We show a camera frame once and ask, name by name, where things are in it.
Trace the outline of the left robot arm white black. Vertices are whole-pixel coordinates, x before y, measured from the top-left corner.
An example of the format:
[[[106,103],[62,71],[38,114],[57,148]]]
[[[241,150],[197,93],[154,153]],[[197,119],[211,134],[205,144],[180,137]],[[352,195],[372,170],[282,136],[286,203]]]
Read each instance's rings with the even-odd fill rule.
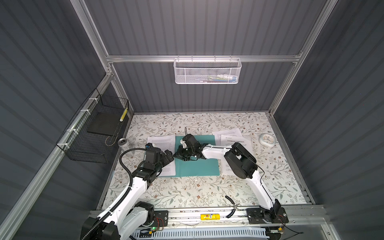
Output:
[[[133,151],[144,151],[145,159],[131,172],[123,163],[123,156]],[[173,153],[162,151],[153,144],[133,148],[121,153],[119,163],[129,175],[129,184],[114,202],[96,218],[89,217],[83,223],[81,240],[129,240],[140,226],[149,226],[154,221],[152,204],[140,202],[139,198],[160,175],[162,168],[174,161]]]

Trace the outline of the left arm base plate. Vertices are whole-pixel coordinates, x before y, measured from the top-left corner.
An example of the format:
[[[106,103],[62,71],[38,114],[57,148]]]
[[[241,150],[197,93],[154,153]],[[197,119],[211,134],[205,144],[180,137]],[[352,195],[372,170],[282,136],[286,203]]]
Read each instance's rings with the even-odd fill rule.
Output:
[[[154,218],[149,223],[144,224],[143,227],[167,227],[169,220],[169,211],[155,210]]]

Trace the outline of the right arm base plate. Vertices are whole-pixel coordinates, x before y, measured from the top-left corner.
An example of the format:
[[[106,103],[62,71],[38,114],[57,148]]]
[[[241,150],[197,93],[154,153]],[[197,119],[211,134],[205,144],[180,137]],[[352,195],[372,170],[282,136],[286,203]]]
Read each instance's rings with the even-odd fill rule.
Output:
[[[250,224],[287,224],[289,218],[284,208],[265,210],[263,208],[246,209],[247,218]]]

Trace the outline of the printed paper sheet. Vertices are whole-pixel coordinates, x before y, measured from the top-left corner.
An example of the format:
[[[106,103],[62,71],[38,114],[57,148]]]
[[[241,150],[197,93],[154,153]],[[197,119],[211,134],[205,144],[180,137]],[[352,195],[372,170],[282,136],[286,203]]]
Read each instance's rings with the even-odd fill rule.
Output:
[[[234,143],[240,143],[245,149],[247,149],[252,155],[254,155],[252,141],[250,138],[239,137],[239,136],[221,136],[221,145],[222,146],[232,146]],[[235,176],[232,169],[230,168],[227,161],[221,160],[221,173],[222,175]]]
[[[154,147],[160,148],[163,152],[169,150],[172,154],[175,152],[176,135],[168,135],[163,137],[148,137],[147,143],[152,143]],[[175,177],[176,164],[172,161],[170,164],[162,168],[160,177]]]

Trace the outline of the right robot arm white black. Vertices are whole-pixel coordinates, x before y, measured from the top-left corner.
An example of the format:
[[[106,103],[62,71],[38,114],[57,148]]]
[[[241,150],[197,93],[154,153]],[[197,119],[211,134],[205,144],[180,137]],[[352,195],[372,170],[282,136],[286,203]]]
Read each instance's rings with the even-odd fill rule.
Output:
[[[232,172],[240,179],[247,180],[265,218],[274,219],[281,204],[268,191],[259,173],[256,158],[239,142],[231,146],[201,144],[193,135],[187,134],[180,141],[174,157],[183,161],[218,159],[227,162]]]

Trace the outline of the teal green file folder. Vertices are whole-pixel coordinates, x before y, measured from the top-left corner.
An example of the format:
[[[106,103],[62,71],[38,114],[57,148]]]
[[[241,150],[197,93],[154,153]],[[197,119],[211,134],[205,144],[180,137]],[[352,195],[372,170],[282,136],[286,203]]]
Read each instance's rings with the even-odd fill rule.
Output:
[[[183,136],[176,136],[176,146],[175,151],[178,147],[181,146],[180,141]],[[196,140],[202,143],[208,143],[211,145],[216,145],[215,137],[213,135],[198,135],[195,136]],[[217,159],[207,159],[207,160],[196,160],[196,161],[182,161],[175,158],[175,168],[176,175],[173,177],[182,178],[182,177],[210,177],[210,176],[219,176],[219,161]]]

